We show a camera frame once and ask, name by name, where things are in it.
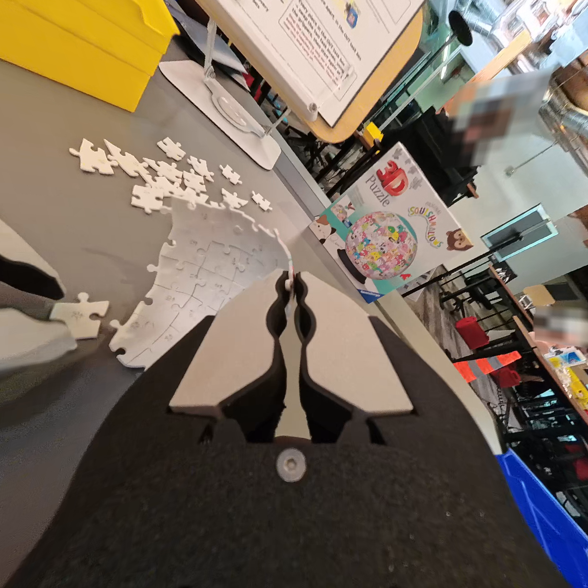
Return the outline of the group of puzzle pieces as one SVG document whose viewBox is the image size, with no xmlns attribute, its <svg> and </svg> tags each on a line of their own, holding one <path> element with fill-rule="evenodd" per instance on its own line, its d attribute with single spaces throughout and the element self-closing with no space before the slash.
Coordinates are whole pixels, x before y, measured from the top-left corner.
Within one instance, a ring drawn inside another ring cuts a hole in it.
<svg viewBox="0 0 588 588">
<path fill-rule="evenodd" d="M 255 191 L 242 198 L 237 192 L 220 186 L 221 201 L 211 200 L 208 185 L 214 183 L 215 173 L 207 161 L 187 155 L 181 144 L 169 137 L 156 145 L 164 156 L 162 160 L 138 159 L 106 139 L 101 148 L 83 138 L 77 148 L 68 151 L 78 159 L 79 169 L 84 173 L 113 176 L 115 169 L 119 169 L 139 181 L 132 187 L 130 204 L 147 214 L 163 210 L 167 199 L 177 199 L 191 207 L 204 204 L 219 209 L 225 206 L 243 209 L 253 202 L 262 211 L 272 210 L 270 202 Z"/>
</svg>

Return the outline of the white flat stand base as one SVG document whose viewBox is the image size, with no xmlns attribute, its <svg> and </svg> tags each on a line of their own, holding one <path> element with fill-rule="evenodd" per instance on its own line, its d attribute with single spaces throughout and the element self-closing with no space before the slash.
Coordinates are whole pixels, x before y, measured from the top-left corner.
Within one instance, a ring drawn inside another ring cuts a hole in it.
<svg viewBox="0 0 588 588">
<path fill-rule="evenodd" d="M 217 35 L 217 26 L 203 26 L 168 4 L 180 31 L 204 55 L 203 66 L 187 61 L 162 61 L 163 76 L 202 114 L 218 127 L 255 163 L 267 171 L 275 166 L 281 148 L 263 127 L 217 80 L 214 63 L 243 72 L 227 43 Z"/>
</svg>

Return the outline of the orange grey striped cone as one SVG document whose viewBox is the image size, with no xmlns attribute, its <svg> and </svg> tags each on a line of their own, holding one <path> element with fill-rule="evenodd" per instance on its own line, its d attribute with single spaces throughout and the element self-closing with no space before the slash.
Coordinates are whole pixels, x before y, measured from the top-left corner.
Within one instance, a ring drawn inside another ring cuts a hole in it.
<svg viewBox="0 0 588 588">
<path fill-rule="evenodd" d="M 453 366 L 460 373 L 468 384 L 474 382 L 481 376 L 487 376 L 494 371 L 515 363 L 522 356 L 518 351 L 500 355 L 483 357 L 480 359 L 459 360 L 453 362 Z"/>
</svg>

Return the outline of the partly built puzzle ball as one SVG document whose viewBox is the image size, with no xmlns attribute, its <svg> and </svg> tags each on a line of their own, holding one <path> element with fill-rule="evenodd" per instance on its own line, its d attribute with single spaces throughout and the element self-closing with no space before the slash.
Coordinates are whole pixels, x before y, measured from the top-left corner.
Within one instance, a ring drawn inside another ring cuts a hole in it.
<svg viewBox="0 0 588 588">
<path fill-rule="evenodd" d="M 148 369 L 208 316 L 274 270 L 293 272 L 279 232 L 227 203 L 173 198 L 162 214 L 172 219 L 154 282 L 129 319 L 115 329 L 109 348 L 131 369 Z"/>
</svg>

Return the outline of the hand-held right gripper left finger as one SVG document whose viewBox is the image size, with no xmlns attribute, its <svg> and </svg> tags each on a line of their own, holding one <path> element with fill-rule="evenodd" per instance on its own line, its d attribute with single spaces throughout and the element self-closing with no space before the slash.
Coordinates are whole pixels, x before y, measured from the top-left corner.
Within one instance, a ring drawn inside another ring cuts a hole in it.
<svg viewBox="0 0 588 588">
<path fill-rule="evenodd" d="M 274 270 L 217 313 L 173 393 L 172 413 L 235 421 L 248 442 L 273 442 L 287 391 L 280 338 L 289 280 L 287 270 Z"/>
</svg>

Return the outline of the wooden board with instruction sheet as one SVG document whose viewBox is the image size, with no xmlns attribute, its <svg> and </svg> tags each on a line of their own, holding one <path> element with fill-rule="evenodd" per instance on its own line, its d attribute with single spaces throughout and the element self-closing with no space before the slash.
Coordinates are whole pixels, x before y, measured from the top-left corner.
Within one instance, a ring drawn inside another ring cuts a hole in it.
<svg viewBox="0 0 588 588">
<path fill-rule="evenodd" d="M 413 56 L 424 1 L 197 1 L 326 143 L 354 134 Z"/>
</svg>

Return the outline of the colourful printed box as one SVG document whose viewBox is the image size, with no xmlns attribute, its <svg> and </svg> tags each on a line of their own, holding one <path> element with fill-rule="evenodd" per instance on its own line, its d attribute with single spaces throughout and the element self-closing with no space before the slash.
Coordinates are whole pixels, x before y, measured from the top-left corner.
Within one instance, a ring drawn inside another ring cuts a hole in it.
<svg viewBox="0 0 588 588">
<path fill-rule="evenodd" d="M 400 142 L 309 229 L 367 303 L 474 246 Z"/>
</svg>

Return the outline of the yellow box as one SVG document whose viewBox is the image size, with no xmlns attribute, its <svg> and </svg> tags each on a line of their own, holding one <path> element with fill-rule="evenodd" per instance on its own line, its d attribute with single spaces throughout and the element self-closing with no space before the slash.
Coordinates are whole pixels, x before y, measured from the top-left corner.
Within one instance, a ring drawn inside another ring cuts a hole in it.
<svg viewBox="0 0 588 588">
<path fill-rule="evenodd" d="M 1 1 L 1 59 L 134 112 L 179 29 L 164 1 Z"/>
</svg>

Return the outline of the blue bin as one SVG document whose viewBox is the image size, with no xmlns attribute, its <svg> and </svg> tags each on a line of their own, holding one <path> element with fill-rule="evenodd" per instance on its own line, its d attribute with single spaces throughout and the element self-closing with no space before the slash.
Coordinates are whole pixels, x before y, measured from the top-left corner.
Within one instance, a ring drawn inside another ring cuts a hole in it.
<svg viewBox="0 0 588 588">
<path fill-rule="evenodd" d="M 587 534 L 511 449 L 496 455 L 527 525 L 572 587 L 587 587 Z"/>
</svg>

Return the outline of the silver ventilation duct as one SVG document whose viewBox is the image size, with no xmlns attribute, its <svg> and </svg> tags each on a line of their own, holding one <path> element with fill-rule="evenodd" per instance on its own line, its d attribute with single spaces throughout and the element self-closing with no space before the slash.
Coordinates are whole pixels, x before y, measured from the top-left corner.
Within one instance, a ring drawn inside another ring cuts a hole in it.
<svg viewBox="0 0 588 588">
<path fill-rule="evenodd" d="M 505 1 L 454 1 L 452 4 L 452 10 L 460 14 L 469 29 L 495 49 L 503 48 L 495 35 L 495 26 L 505 9 Z"/>
</svg>

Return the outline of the teal framed glass panel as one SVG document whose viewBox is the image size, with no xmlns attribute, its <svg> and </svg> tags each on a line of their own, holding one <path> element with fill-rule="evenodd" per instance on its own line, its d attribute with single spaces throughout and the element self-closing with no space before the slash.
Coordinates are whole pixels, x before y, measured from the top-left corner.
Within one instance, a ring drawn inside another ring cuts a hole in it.
<svg viewBox="0 0 588 588">
<path fill-rule="evenodd" d="M 505 262 L 558 235 L 558 230 L 538 204 L 481 236 L 498 262 Z"/>
</svg>

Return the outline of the red container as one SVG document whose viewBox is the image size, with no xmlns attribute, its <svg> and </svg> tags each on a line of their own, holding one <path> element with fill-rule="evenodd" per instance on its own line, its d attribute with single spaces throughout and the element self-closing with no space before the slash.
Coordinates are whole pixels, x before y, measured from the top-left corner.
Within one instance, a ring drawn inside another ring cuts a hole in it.
<svg viewBox="0 0 588 588">
<path fill-rule="evenodd" d="M 475 316 L 465 316 L 459 319 L 454 326 L 471 350 L 481 349 L 490 342 L 488 334 Z"/>
<path fill-rule="evenodd" d="M 500 389 L 513 388 L 522 382 L 518 371 L 511 365 L 503 366 L 490 373 L 490 377 Z"/>
</svg>

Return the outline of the single white puzzle piece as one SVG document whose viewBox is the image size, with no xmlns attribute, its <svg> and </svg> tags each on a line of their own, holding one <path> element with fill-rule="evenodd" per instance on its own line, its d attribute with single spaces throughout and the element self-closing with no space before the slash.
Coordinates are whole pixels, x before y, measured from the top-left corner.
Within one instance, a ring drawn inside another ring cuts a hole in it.
<svg viewBox="0 0 588 588">
<path fill-rule="evenodd" d="M 49 320 L 63 322 L 76 340 L 96 339 L 99 335 L 100 320 L 109 310 L 108 300 L 91 301 L 89 294 L 80 292 L 77 302 L 58 302 L 49 315 Z"/>
</svg>

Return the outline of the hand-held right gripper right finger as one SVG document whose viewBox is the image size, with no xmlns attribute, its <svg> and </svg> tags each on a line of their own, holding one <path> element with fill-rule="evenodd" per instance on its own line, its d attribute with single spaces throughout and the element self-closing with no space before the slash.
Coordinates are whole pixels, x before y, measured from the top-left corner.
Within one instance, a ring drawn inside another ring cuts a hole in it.
<svg viewBox="0 0 588 588">
<path fill-rule="evenodd" d="M 376 419 L 410 415 L 414 405 L 376 327 L 394 333 L 307 271 L 295 276 L 294 291 L 299 397 L 312 442 L 371 442 Z"/>
</svg>

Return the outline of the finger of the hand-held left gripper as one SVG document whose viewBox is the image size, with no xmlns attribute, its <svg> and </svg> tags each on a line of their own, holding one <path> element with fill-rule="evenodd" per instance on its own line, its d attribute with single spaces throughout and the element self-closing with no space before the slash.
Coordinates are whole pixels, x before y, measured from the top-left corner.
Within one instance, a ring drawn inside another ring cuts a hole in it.
<svg viewBox="0 0 588 588">
<path fill-rule="evenodd" d="M 4 221 L 1 221 L 1 286 L 16 295 L 54 302 L 65 296 L 57 271 Z"/>
<path fill-rule="evenodd" d="M 1 373 L 52 362 L 75 349 L 77 342 L 63 322 L 1 309 Z"/>
</svg>

